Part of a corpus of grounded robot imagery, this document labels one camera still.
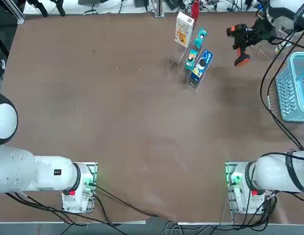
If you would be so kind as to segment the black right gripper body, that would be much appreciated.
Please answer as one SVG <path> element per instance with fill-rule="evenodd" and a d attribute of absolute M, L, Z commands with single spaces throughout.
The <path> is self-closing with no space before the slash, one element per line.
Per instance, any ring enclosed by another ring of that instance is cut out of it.
<path fill-rule="evenodd" d="M 251 29 L 253 32 L 253 39 L 256 42 L 261 42 L 263 40 L 272 42 L 274 40 L 274 27 L 264 19 L 256 19 Z"/>

